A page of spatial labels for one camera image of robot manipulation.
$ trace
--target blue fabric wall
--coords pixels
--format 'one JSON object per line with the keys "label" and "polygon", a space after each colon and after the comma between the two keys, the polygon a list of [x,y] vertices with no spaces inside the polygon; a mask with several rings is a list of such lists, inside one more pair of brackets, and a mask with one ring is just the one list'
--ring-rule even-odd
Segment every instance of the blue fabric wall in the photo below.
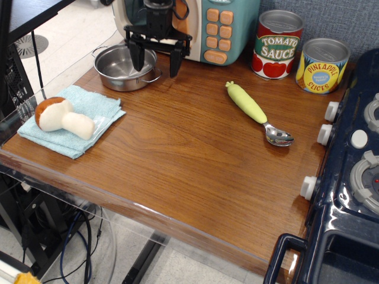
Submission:
{"label": "blue fabric wall", "polygon": [[364,52],[379,48],[379,0],[261,0],[259,13],[272,9],[295,12],[305,19],[303,44],[318,37],[346,41],[350,61]]}

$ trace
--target green spoon handle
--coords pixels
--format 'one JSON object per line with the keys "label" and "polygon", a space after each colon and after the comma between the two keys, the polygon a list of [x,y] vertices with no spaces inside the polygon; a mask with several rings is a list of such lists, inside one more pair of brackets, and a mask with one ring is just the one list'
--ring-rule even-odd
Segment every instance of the green spoon handle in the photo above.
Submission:
{"label": "green spoon handle", "polygon": [[263,112],[263,110],[259,107],[259,105],[249,96],[248,93],[245,92],[239,85],[234,84],[233,81],[226,82],[225,87],[227,88],[227,92],[233,102],[239,106],[242,111],[250,116],[253,120],[258,123],[267,122],[267,116]]}

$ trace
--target orange button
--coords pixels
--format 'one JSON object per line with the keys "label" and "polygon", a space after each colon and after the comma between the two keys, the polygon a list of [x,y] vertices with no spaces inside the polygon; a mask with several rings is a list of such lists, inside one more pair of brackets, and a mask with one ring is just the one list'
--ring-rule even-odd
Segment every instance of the orange button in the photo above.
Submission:
{"label": "orange button", "polygon": [[232,42],[230,40],[220,40],[219,49],[223,51],[229,51],[232,48]]}
{"label": "orange button", "polygon": [[220,15],[220,22],[224,25],[231,25],[233,22],[233,12],[231,11],[222,11]]}
{"label": "orange button", "polygon": [[210,47],[211,49],[215,49],[217,47],[217,44],[219,41],[216,37],[207,37],[207,47]]}
{"label": "orange button", "polygon": [[216,24],[207,24],[207,34],[216,36],[219,33],[219,27]]}
{"label": "orange button", "polygon": [[219,20],[220,11],[217,9],[207,10],[207,20],[210,22],[217,22]]}
{"label": "orange button", "polygon": [[216,63],[216,64],[224,64],[227,60],[227,55],[223,52],[215,51],[215,50],[207,50],[204,53],[204,58],[206,61]]}
{"label": "orange button", "polygon": [[220,37],[230,38],[232,36],[232,27],[222,25],[220,27]]}

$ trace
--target black robotic claw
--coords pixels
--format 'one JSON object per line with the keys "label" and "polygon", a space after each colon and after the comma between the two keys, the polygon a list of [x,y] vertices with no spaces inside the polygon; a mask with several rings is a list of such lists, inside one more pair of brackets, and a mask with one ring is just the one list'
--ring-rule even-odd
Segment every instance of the black robotic claw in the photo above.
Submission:
{"label": "black robotic claw", "polygon": [[[144,0],[146,25],[127,25],[126,45],[130,50],[133,67],[141,71],[144,65],[144,50],[151,49],[170,54],[170,77],[175,77],[182,59],[190,55],[192,37],[172,26],[172,0]],[[163,39],[176,40],[175,44],[161,43]]]}

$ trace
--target white tile floor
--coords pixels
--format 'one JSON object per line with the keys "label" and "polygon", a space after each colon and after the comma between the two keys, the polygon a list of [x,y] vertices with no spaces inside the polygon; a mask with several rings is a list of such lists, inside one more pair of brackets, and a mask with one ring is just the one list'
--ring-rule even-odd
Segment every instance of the white tile floor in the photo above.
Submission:
{"label": "white tile floor", "polygon": [[[77,78],[92,67],[91,52],[98,46],[119,43],[123,37],[118,33],[113,19],[112,7],[99,5],[94,8],[93,1],[76,0],[64,8],[50,21],[35,30],[36,35],[49,41],[48,48],[39,54],[43,83],[55,95],[60,89],[71,85]],[[34,91],[40,89],[35,57],[23,59]],[[153,230],[109,212],[117,239],[117,261],[111,283],[121,284],[131,265],[145,245],[146,237]],[[92,233],[96,239],[100,218],[91,221]],[[86,235],[85,226],[81,231]],[[0,250],[22,259],[22,249],[11,233],[0,229]],[[85,249],[76,235],[68,244],[63,262],[65,273],[76,268],[85,258]],[[107,222],[103,223],[99,245],[92,256],[91,283],[107,283],[111,271],[111,231]],[[69,283],[82,283],[84,269],[67,278]],[[42,281],[59,277],[59,258],[46,273]],[[170,239],[161,249],[147,271],[142,283],[262,283],[263,278],[247,272],[231,263],[206,255],[182,242]],[[63,283],[55,280],[49,283]]]}

